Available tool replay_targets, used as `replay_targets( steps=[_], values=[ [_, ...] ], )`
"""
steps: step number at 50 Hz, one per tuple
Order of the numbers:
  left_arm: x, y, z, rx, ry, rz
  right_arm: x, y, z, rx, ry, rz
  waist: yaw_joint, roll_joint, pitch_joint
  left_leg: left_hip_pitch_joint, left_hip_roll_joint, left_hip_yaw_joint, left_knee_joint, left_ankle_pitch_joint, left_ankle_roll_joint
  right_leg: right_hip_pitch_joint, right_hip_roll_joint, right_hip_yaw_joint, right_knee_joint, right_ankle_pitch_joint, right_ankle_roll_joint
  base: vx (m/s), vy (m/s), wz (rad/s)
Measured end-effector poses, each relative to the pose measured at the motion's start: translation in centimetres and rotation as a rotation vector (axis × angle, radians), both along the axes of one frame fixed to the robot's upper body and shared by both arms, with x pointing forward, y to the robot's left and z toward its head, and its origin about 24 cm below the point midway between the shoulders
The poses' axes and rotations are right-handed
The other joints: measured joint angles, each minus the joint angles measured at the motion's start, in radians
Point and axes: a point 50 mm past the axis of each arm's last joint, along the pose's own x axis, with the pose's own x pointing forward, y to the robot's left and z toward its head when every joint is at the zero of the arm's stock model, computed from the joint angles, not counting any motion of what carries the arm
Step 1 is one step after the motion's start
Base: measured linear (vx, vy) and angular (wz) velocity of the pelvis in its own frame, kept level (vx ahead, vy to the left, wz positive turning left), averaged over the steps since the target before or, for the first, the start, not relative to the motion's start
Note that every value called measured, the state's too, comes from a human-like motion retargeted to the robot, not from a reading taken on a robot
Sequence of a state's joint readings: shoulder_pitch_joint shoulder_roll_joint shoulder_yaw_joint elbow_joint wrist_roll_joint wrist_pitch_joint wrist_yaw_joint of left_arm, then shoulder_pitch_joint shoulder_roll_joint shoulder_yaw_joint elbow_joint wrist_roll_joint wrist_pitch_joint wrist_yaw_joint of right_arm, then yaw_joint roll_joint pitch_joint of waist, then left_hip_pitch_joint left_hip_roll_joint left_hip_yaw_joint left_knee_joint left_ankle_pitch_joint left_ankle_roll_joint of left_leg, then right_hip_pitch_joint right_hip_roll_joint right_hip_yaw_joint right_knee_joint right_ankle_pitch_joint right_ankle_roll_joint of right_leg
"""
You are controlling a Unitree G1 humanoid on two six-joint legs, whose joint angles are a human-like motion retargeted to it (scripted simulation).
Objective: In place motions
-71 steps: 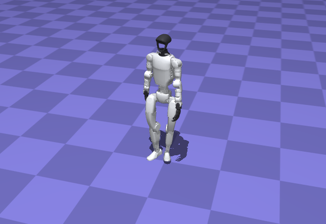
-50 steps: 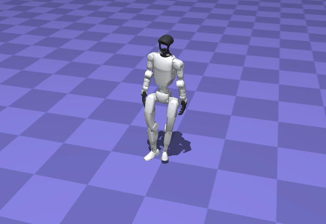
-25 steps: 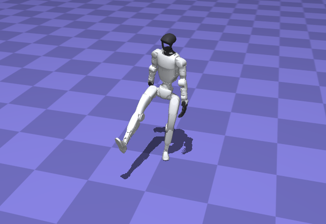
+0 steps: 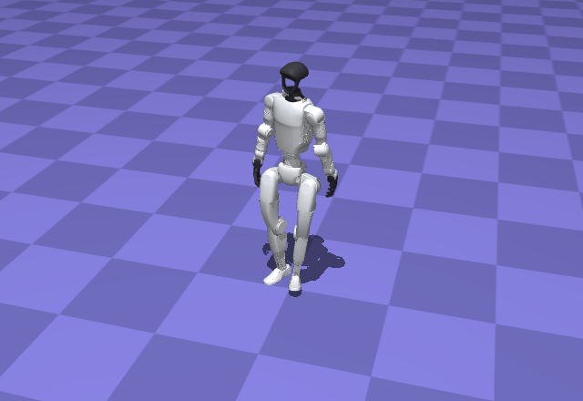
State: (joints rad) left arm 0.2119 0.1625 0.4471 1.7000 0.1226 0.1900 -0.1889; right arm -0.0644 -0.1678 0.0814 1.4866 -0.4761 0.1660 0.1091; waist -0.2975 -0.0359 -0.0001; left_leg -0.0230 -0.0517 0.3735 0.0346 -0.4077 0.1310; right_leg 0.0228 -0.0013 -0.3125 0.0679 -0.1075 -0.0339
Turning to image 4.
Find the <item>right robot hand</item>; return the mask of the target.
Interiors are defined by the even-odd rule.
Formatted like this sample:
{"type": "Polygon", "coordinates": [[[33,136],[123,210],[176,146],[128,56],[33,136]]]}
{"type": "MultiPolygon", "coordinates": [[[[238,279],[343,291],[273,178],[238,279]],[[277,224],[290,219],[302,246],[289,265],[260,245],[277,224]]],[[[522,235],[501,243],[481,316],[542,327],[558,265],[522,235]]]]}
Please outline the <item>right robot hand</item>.
{"type": "Polygon", "coordinates": [[[255,159],[254,163],[252,162],[252,165],[254,166],[254,169],[253,169],[254,183],[256,186],[260,187],[260,181],[261,181],[260,180],[260,178],[261,178],[260,169],[262,166],[261,161],[259,159],[255,159]]]}

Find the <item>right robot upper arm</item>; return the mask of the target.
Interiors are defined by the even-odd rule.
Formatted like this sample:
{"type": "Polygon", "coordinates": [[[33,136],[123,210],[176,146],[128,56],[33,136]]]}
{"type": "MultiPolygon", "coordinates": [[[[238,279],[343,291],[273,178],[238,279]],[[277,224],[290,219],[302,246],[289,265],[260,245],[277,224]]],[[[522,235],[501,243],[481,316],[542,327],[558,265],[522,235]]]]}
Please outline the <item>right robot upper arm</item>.
{"type": "Polygon", "coordinates": [[[258,129],[258,134],[263,136],[266,139],[269,139],[274,134],[273,130],[273,100],[279,95],[280,93],[271,93],[267,95],[264,99],[264,113],[263,119],[264,123],[260,125],[258,129]]]}

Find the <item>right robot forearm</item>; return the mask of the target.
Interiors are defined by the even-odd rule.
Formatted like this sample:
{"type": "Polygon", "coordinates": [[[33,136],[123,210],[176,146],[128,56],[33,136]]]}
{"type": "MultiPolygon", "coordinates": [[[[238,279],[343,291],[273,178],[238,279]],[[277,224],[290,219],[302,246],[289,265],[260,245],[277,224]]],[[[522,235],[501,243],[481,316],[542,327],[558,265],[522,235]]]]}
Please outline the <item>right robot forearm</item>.
{"type": "Polygon", "coordinates": [[[259,159],[262,162],[264,161],[264,156],[266,154],[266,150],[267,150],[267,146],[270,142],[270,139],[266,139],[263,136],[258,134],[257,137],[257,145],[256,145],[256,149],[255,149],[255,155],[253,157],[253,163],[255,159],[259,159]]]}

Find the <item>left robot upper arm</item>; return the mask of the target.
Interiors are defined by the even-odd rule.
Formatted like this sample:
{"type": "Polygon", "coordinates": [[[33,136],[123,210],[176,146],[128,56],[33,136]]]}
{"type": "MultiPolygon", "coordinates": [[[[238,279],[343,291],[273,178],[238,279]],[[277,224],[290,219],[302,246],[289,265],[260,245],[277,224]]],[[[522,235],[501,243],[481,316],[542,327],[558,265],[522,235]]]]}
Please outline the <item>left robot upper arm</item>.
{"type": "Polygon", "coordinates": [[[325,145],[327,144],[327,134],[325,128],[325,114],[321,108],[309,105],[304,109],[306,121],[312,126],[313,136],[317,144],[313,145],[314,154],[317,157],[327,156],[325,153],[325,145]]]}

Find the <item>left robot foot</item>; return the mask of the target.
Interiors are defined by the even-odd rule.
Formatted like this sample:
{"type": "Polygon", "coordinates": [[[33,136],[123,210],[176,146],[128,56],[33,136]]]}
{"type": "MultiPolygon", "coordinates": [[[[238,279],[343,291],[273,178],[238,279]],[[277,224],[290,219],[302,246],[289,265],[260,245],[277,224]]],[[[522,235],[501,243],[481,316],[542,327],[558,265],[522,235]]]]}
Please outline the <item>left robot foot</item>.
{"type": "Polygon", "coordinates": [[[290,291],[300,291],[300,289],[302,288],[301,276],[298,277],[297,275],[298,275],[297,273],[295,273],[294,276],[291,275],[291,279],[288,286],[288,289],[290,291]]]}

